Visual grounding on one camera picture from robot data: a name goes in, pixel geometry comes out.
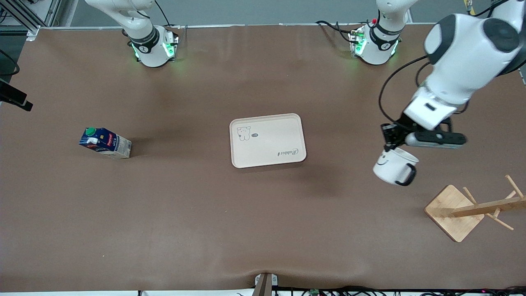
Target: smiley face on mug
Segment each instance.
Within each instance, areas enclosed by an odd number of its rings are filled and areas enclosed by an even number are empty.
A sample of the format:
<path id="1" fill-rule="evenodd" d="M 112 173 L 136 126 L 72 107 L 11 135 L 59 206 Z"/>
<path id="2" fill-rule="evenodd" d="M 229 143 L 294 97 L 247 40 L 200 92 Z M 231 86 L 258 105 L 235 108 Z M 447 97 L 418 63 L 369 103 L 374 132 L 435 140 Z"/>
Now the smiley face on mug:
<path id="1" fill-rule="evenodd" d="M 383 151 L 382 152 L 382 155 L 380 155 L 380 157 L 378 158 L 378 160 L 376 161 L 376 164 L 377 165 L 384 165 L 386 163 L 389 162 L 389 159 L 385 159 L 387 157 L 387 152 Z"/>

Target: green bottle cap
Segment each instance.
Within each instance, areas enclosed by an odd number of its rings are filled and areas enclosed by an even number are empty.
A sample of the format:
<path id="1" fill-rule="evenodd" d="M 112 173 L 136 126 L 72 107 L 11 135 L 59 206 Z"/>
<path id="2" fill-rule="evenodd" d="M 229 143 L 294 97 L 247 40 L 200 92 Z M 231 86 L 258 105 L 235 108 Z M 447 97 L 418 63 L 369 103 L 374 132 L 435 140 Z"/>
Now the green bottle cap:
<path id="1" fill-rule="evenodd" d="M 97 131 L 96 128 L 94 128 L 94 127 L 88 127 L 88 128 L 86 129 L 86 135 L 87 135 L 87 136 L 93 136 L 93 135 L 95 134 L 96 131 Z"/>

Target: table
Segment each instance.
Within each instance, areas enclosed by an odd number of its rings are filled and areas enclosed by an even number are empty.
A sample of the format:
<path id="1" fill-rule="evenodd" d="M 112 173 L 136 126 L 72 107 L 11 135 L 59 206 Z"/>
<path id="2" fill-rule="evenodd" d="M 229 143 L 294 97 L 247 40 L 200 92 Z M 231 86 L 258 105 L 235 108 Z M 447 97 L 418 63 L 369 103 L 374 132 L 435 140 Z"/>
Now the table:
<path id="1" fill-rule="evenodd" d="M 484 220 L 454 243 L 423 211 L 448 184 L 479 202 L 510 192 L 505 174 L 526 185 L 518 73 L 454 117 L 465 147 L 407 148 L 420 159 L 411 186 L 372 172 L 387 122 L 379 88 L 423 55 L 429 29 L 408 26 L 381 66 L 318 26 L 189 29 L 161 68 L 136 63 L 120 31 L 41 30 L 12 80 L 33 110 L 0 108 L 0 290 L 233 289 L 260 272 L 297 287 L 525 284 L 525 213 L 500 216 L 513 232 Z M 388 86 L 392 116 L 418 65 Z M 229 123 L 282 113 L 301 116 L 307 159 L 234 168 Z M 88 126 L 130 139 L 133 157 L 77 145 Z"/>

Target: wooden base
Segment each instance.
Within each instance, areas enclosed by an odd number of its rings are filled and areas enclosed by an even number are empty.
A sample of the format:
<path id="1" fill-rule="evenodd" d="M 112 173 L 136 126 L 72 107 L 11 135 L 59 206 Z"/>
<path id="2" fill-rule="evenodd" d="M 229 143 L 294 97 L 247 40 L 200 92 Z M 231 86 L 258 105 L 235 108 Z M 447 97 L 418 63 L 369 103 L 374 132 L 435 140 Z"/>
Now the wooden base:
<path id="1" fill-rule="evenodd" d="M 448 185 L 424 209 L 426 214 L 454 241 L 461 242 L 482 221 L 484 215 L 451 217 L 451 212 L 473 203 L 455 186 Z"/>

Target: cartoon bear print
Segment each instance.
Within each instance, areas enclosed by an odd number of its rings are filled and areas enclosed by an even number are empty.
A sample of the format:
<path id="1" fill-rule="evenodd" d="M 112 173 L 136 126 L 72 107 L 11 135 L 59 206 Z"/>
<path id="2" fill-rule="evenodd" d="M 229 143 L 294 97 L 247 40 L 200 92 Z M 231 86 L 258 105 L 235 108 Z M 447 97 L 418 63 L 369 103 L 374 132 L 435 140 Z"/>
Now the cartoon bear print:
<path id="1" fill-rule="evenodd" d="M 248 141 L 250 139 L 250 126 L 238 127 L 237 135 L 241 141 Z"/>

